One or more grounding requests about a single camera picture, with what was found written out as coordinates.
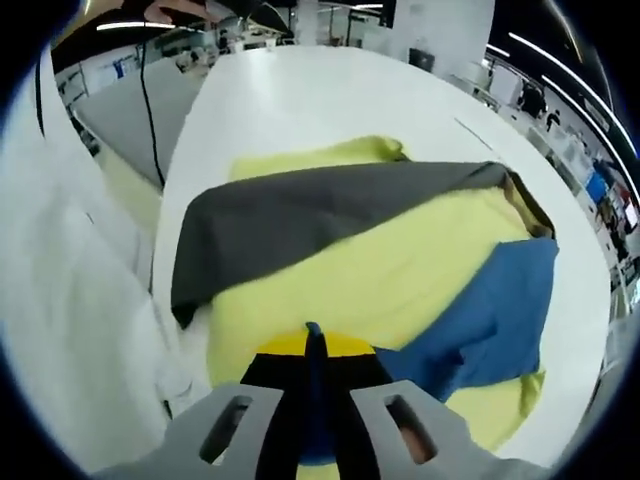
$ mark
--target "person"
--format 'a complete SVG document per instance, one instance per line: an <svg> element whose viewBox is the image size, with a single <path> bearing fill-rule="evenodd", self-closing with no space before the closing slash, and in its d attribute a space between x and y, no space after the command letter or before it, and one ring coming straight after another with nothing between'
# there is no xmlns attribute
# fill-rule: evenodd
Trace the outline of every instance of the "person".
<svg viewBox="0 0 640 480"><path fill-rule="evenodd" d="M560 126L560 110L556 110L555 112L551 112L547 115L547 132L551 130L552 123L556 123Z"/></svg>
<svg viewBox="0 0 640 480"><path fill-rule="evenodd" d="M539 118L547 108L544 92L531 83L525 84L522 95L518 99L520 110L528 113L533 118Z"/></svg>
<svg viewBox="0 0 640 480"><path fill-rule="evenodd" d="M220 30L220 38L218 39L218 50L220 55L229 53L229 39L227 38L227 31Z"/></svg>

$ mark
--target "cloth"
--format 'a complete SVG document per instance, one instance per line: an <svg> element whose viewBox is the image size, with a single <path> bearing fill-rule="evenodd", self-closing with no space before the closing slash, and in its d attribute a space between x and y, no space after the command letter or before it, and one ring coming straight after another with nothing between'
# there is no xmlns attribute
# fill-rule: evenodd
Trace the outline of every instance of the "cloth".
<svg viewBox="0 0 640 480"><path fill-rule="evenodd" d="M547 238L497 245L433 325L399 351L378 350L382 365L443 402L537 372L557 252Z"/></svg>
<svg viewBox="0 0 640 480"><path fill-rule="evenodd" d="M396 140L365 137L311 152L239 159L231 179L345 163L405 162L408 156ZM445 312L499 242L532 236L553 236L553 226L509 172L503 188L439 195L287 268L227 288L213 300L212 384L238 381L260 345L310 321L323 331L401 349ZM447 405L467 419L479 445L495 449L530 413L543 380L544 373L535 372L459 389ZM339 477L335 465L325 465L300 467L298 478Z"/></svg>
<svg viewBox="0 0 640 480"><path fill-rule="evenodd" d="M511 182L496 163L400 161L300 170L207 190L183 221L173 313L186 327L197 307L225 289L275 273L440 194L504 186L511 198Z"/></svg>

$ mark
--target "gray panel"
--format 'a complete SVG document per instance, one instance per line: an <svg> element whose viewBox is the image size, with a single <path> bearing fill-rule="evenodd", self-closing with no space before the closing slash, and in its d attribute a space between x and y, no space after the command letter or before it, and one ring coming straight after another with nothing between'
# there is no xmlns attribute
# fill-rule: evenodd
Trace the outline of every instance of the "gray panel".
<svg viewBox="0 0 640 480"><path fill-rule="evenodd" d="M227 384L169 424L162 446L139 462L114 467L97 475L104 480L253 480L271 418L282 391ZM235 401L248 408L224 452L222 462L200 457L210 433Z"/></svg>
<svg viewBox="0 0 640 480"><path fill-rule="evenodd" d="M476 445L466 421L407 380L354 390L351 396L375 451L381 480L429 478L475 480L541 478L546 471L520 460L499 460ZM436 455L422 465L409 453L387 406L402 399L411 410L412 428L427 433Z"/></svg>
<svg viewBox="0 0 640 480"><path fill-rule="evenodd" d="M199 92L198 84L165 58L145 67L158 163L167 176L182 126ZM133 72L76 104L76 118L140 175L160 188L153 161L151 128L140 72Z"/></svg>

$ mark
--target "desk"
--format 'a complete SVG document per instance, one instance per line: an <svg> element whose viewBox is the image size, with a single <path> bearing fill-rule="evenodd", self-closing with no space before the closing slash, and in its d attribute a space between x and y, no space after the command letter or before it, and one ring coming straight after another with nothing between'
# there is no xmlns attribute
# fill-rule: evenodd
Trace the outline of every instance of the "desk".
<svg viewBox="0 0 640 480"><path fill-rule="evenodd" d="M610 304L605 260L571 192L538 151L490 109L411 65L320 46L220 58L186 119L164 190L154 260L163 320L177 326L170 291L185 210L227 181L234 159L370 134L401 140L416 161L503 162L553 221L560 253L541 343L547 378L533 413L498 451L552 464L580 423L600 371ZM194 328L205 331L202 324Z"/></svg>

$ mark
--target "ceiling light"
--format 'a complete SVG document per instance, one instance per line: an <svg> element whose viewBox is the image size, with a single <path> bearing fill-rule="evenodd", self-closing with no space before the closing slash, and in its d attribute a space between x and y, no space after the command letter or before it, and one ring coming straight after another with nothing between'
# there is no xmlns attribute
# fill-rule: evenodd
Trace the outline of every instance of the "ceiling light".
<svg viewBox="0 0 640 480"><path fill-rule="evenodd" d="M382 8L383 5L381 3L365 3L362 5L356 5L354 6L354 10L367 10L370 8Z"/></svg>
<svg viewBox="0 0 640 480"><path fill-rule="evenodd" d="M115 22L115 23L104 23L102 25L98 25L96 30L101 32L104 30L114 30L116 28L166 28L170 30L172 28L176 28L175 25L171 25L168 23L153 23L153 22Z"/></svg>
<svg viewBox="0 0 640 480"><path fill-rule="evenodd" d="M611 118L611 120L613 120L613 123L616 124L616 127L618 127L618 129L620 129L620 132L622 132L622 135L624 136L624 139L627 141L627 143L629 144L629 147L631 147L631 150L633 151L633 153L637 156L636 153L636 149L635 146L633 145L633 142L631 141L631 137L629 136L629 134L627 133L627 131L625 130L625 128L622 126L622 123L620 122L620 120L618 120L618 118L614 115L614 113L611 111L611 109L609 108L609 106L605 103L604 100L602 100L598 94L596 92L593 91L593 89L587 85L585 83L584 80L582 80L578 75L576 75L571 69L569 69L569 67L567 67L564 63L562 63L560 60L558 60L556 57L554 57L553 55L551 55L548 52L545 52L543 49L541 49L540 47L538 47L537 45L531 43L528 40L525 40L524 38L516 35L515 33L509 33L509 36L511 38L513 38L514 40L517 40L518 42L526 45L527 47L535 50L536 52L538 52L540 55L542 55L543 57L545 57L547 60L550 60L551 62L555 63L558 67L560 67L562 70L564 70L571 78L573 78L576 82L578 82L578 84L584 88L587 92L589 92L589 94L598 102L598 104L602 107L602 109L607 112L607 114L609 115L609 118Z"/></svg>
<svg viewBox="0 0 640 480"><path fill-rule="evenodd" d="M589 116L589 114L578 104L578 102L576 102L573 98L571 98L567 92L562 90L555 82L551 81L548 77L546 77L544 75L542 75L542 80L544 80L549 85L551 85L560 95L562 95L565 98L565 100L567 100L571 105L573 105L573 107L578 112L580 112L580 114L584 118L586 118L589 121L589 123L593 127L594 131L600 136L600 138L607 145L607 147L609 147L609 150L611 152L613 152L613 155L616 157L616 160L620 164L620 167L622 168L622 171L624 172L624 175L627 178L627 182L629 183L629 187L633 190L633 193L635 194L636 204L640 205L640 195L638 194L638 190L636 189L636 185L635 185L635 183L633 183L633 180L631 179L631 175L629 174L629 171L627 170L627 167L625 166L624 162L620 158L620 155L618 155L618 152L616 152L616 149L613 148L613 145L611 145L611 142L607 138L607 135L598 126L596 121L593 118L591 118Z"/></svg>
<svg viewBox="0 0 640 480"><path fill-rule="evenodd" d="M496 52L496 53L499 53L500 55L504 55L507 58L509 58L511 56L511 54L509 52L505 52L501 48L494 47L493 45L489 45L488 43L487 43L487 48L489 50L492 50L492 51Z"/></svg>

